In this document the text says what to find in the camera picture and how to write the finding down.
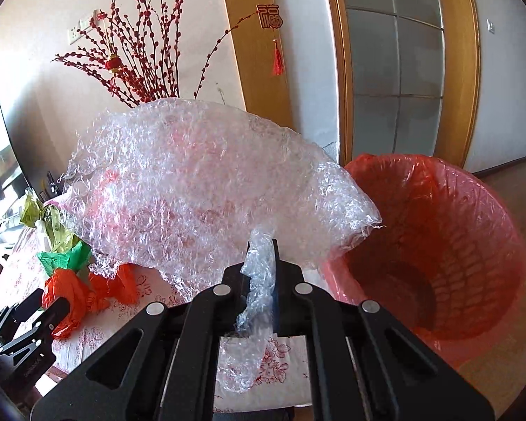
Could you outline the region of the small red lantern ornament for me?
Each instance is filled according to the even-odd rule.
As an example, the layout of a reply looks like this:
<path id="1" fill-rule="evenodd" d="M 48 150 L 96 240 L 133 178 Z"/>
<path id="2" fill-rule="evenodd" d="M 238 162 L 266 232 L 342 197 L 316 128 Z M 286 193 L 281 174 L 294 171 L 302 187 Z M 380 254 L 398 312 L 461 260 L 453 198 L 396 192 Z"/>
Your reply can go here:
<path id="1" fill-rule="evenodd" d="M 117 54 L 111 54 L 108 60 L 105 62 L 105 68 L 107 71 L 111 71 L 113 74 L 116 74 L 122 67 L 122 61 L 120 56 Z"/>

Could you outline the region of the red lined trash basket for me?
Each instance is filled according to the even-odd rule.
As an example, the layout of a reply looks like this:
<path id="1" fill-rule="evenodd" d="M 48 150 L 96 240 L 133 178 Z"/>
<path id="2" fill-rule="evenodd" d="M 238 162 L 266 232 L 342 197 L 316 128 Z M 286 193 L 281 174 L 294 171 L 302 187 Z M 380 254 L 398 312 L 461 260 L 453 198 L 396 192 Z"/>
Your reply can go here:
<path id="1" fill-rule="evenodd" d="M 526 244 L 498 195 L 425 155 L 363 154 L 347 171 L 382 223 L 324 265 L 333 295 L 377 301 L 455 367 L 501 340 L 525 292 Z"/>

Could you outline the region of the frosted glass sliding door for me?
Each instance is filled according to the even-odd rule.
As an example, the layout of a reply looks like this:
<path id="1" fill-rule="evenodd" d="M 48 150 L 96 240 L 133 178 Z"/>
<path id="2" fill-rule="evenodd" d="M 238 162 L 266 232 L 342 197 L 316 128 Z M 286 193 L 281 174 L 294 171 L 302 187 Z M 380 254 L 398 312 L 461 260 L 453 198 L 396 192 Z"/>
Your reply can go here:
<path id="1" fill-rule="evenodd" d="M 352 154 L 432 154 L 444 85 L 440 1 L 345 3 L 352 61 Z"/>

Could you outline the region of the light green plastic bag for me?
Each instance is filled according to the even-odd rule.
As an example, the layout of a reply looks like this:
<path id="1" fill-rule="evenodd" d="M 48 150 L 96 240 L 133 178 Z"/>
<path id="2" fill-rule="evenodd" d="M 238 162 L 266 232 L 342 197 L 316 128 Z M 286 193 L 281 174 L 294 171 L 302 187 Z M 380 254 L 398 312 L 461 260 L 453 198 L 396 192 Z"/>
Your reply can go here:
<path id="1" fill-rule="evenodd" d="M 31 190 L 24 195 L 20 222 L 44 235 L 45 249 L 49 252 L 68 252 L 80 241 L 64 226 L 60 210 L 53 204 L 44 204 Z"/>

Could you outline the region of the dark green plastic bag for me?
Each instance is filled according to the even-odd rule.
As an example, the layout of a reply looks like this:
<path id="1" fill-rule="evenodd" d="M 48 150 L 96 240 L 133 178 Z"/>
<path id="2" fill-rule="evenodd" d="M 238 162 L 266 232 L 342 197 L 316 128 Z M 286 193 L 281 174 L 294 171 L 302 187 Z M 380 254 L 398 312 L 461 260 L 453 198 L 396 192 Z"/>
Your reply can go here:
<path id="1" fill-rule="evenodd" d="M 80 240 L 66 252 L 39 252 L 37 253 L 37 258 L 46 275 L 52 276 L 57 269 L 71 270 L 77 273 L 88 263 L 91 255 L 91 247 Z"/>

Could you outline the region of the red fu tassel ornament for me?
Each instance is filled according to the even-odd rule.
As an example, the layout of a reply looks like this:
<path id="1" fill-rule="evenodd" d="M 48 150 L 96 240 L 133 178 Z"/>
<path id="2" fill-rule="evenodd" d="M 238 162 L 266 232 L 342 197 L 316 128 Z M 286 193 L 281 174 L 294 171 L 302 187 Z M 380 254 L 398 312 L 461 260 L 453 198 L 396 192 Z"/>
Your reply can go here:
<path id="1" fill-rule="evenodd" d="M 280 8 L 275 3 L 258 4 L 256 10 L 260 27 L 272 31 L 272 41 L 274 42 L 274 63 L 272 64 L 272 74 L 280 76 L 285 70 L 278 33 L 283 26 Z"/>

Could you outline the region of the glass tv stand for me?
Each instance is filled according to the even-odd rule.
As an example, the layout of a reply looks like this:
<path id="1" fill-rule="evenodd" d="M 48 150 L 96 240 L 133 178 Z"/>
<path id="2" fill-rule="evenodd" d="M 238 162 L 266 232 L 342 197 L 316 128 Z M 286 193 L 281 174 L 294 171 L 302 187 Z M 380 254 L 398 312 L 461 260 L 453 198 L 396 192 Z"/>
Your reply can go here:
<path id="1" fill-rule="evenodd" d="M 4 265 L 19 242 L 25 225 L 20 221 L 20 214 L 4 217 L 0 223 L 0 263 Z"/>

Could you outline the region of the small orange plastic bag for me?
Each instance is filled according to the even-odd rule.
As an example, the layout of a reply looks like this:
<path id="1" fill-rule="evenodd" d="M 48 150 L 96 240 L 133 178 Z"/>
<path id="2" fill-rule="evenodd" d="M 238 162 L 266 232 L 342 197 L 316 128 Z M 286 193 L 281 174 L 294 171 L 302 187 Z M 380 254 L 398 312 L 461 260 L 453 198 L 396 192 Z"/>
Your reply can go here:
<path id="1" fill-rule="evenodd" d="M 136 304 L 139 300 L 139 291 L 137 290 L 135 279 L 136 268 L 136 264 L 120 264 L 116 268 L 116 275 L 113 279 L 90 273 L 88 281 L 91 287 L 89 303 L 91 312 L 100 312 L 107 309 L 111 299 L 123 305 Z"/>

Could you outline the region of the clear bubble wrap sheet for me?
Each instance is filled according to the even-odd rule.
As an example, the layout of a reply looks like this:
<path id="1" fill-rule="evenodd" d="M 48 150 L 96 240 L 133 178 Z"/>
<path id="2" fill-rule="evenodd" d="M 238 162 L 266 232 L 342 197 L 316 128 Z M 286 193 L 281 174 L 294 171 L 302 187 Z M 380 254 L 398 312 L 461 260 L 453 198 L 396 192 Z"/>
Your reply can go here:
<path id="1" fill-rule="evenodd" d="M 271 336 L 278 263 L 317 270 L 360 244 L 381 215 L 351 175 L 285 126 L 221 103 L 160 99 L 103 113 L 64 176 L 64 225 L 112 276 L 130 262 L 183 299 L 238 265 L 248 300 L 220 348 L 217 381 L 244 393 Z"/>

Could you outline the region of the white switch right wall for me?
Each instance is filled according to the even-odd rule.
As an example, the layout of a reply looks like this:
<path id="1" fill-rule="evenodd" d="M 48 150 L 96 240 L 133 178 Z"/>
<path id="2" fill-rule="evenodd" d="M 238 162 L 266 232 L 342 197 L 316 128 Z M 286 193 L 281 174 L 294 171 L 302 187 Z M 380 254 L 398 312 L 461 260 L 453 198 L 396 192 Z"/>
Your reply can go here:
<path id="1" fill-rule="evenodd" d="M 494 24 L 493 24 L 489 19 L 486 20 L 486 26 L 487 26 L 487 30 L 488 30 L 490 33 L 492 33 L 492 34 L 495 33 L 495 26 L 494 26 Z"/>

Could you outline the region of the red berry branch bouquet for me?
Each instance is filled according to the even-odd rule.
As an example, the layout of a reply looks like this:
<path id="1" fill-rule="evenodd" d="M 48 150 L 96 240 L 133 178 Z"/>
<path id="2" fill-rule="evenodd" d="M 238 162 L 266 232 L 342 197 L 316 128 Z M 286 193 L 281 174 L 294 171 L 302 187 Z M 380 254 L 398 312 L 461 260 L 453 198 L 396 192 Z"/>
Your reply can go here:
<path id="1" fill-rule="evenodd" d="M 83 35 L 89 46 L 57 54 L 53 60 L 95 79 L 129 108 L 179 98 L 185 0 L 134 0 L 135 20 L 120 9 L 116 0 L 109 2 L 105 28 Z M 117 54 L 122 61 L 116 74 L 105 68 L 111 54 Z"/>

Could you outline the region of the wooden door frame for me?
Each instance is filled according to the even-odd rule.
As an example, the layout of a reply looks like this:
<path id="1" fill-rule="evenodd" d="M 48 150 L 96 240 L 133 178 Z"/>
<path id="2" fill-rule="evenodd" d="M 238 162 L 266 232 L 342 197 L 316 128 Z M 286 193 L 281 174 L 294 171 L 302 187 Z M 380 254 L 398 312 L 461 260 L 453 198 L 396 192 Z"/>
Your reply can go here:
<path id="1" fill-rule="evenodd" d="M 475 0 L 439 0 L 445 42 L 445 72 L 434 155 L 464 167 L 479 107 L 481 41 Z M 345 0 L 328 0 L 337 70 L 338 159 L 346 165 L 353 151 L 353 72 Z"/>

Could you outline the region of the floral pink white tablecloth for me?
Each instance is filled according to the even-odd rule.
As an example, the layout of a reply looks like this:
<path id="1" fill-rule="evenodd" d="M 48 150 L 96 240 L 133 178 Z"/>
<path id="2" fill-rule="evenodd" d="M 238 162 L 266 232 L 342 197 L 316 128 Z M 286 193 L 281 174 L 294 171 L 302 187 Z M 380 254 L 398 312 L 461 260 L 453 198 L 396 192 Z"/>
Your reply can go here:
<path id="1" fill-rule="evenodd" d="M 0 311 L 42 288 L 46 279 L 37 258 L 37 253 L 46 249 L 40 232 L 20 224 L 13 236 L 14 244 L 0 274 Z M 159 301 L 172 307 L 183 302 L 176 289 L 163 280 L 158 271 L 136 268 L 134 274 L 139 300 L 133 305 L 123 305 L 112 299 L 107 309 L 86 315 L 80 328 L 69 338 L 54 341 L 56 370 L 69 374 L 147 304 Z M 269 338 L 255 383 L 247 392 L 232 393 L 215 388 L 217 413 L 309 405 L 311 385 L 304 338 Z"/>

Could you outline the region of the black flat television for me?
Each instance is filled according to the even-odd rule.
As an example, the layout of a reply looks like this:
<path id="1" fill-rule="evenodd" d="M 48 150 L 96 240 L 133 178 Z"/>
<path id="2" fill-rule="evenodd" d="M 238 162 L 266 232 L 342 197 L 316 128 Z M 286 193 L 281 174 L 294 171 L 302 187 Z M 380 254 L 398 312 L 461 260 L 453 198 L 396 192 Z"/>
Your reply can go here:
<path id="1" fill-rule="evenodd" d="M 48 201 L 60 194 L 60 155 L 32 92 L 8 100 L 0 96 L 0 207 L 27 188 Z"/>

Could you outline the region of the white wall light switch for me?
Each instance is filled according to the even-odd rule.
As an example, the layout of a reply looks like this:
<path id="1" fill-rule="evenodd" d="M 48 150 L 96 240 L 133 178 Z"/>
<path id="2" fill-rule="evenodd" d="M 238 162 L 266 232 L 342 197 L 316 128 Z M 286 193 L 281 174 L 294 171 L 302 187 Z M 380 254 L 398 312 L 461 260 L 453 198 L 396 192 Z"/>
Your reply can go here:
<path id="1" fill-rule="evenodd" d="M 80 18 L 76 25 L 70 28 L 70 44 L 75 44 L 84 34 L 89 34 L 95 28 L 105 28 L 106 17 L 107 13 L 102 9 L 94 9 L 87 16 Z"/>

